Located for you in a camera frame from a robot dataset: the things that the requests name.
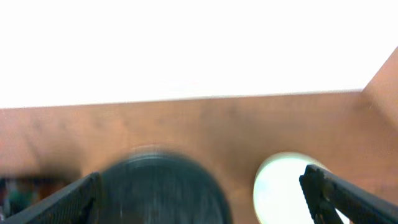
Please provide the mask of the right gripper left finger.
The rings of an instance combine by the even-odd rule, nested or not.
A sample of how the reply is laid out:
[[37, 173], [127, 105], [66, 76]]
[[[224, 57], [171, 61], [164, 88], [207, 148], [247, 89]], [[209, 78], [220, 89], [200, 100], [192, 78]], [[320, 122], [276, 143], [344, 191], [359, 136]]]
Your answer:
[[97, 172], [79, 179], [37, 204], [4, 220], [5, 224], [95, 224], [101, 206]]

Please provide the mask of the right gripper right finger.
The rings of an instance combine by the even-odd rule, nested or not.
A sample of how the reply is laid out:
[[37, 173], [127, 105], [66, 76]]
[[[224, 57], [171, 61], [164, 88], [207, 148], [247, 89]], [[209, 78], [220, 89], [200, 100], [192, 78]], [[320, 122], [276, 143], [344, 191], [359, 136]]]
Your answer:
[[299, 177], [314, 223], [342, 223], [338, 212], [356, 224], [397, 224], [397, 206], [309, 164]]

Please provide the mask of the light green plate front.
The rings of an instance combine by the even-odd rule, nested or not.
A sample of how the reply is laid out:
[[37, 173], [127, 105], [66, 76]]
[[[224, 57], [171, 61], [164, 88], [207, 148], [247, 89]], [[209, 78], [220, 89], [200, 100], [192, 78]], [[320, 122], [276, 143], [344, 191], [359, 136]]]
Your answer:
[[252, 200], [261, 224], [313, 224], [299, 177], [309, 164], [327, 169], [320, 161], [297, 152], [268, 157], [258, 168]]

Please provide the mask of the green scouring sponge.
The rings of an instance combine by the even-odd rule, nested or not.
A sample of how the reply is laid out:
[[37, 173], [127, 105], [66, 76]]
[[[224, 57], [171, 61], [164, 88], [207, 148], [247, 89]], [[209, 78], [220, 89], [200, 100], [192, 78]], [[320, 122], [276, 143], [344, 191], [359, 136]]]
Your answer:
[[7, 195], [7, 201], [10, 208], [13, 209], [25, 209], [32, 204], [34, 200], [33, 190], [17, 190], [10, 191]]

